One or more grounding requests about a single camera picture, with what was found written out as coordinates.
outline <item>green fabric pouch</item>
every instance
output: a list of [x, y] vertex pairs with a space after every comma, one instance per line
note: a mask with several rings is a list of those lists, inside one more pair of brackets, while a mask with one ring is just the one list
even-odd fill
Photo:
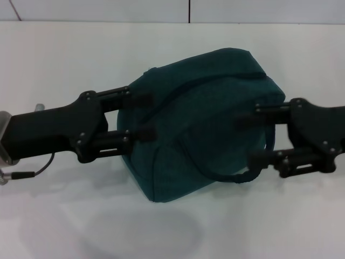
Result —
[[120, 110], [118, 130], [154, 125], [158, 139], [136, 143], [123, 159], [147, 198], [168, 202], [214, 181], [248, 182], [237, 173], [253, 149], [273, 149], [274, 127], [238, 132], [233, 120], [255, 104], [280, 104], [285, 95], [248, 51], [221, 49], [153, 68], [129, 85], [151, 92], [154, 106]]

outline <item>black wire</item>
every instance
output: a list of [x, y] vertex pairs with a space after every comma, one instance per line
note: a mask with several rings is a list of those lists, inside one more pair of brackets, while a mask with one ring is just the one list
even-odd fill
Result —
[[39, 175], [41, 172], [43, 172], [44, 170], [47, 169], [47, 167], [52, 163], [53, 159], [54, 159], [55, 153], [52, 153], [52, 156], [50, 157], [48, 163], [42, 167], [40, 170], [38, 170], [37, 172], [35, 172], [35, 176]]

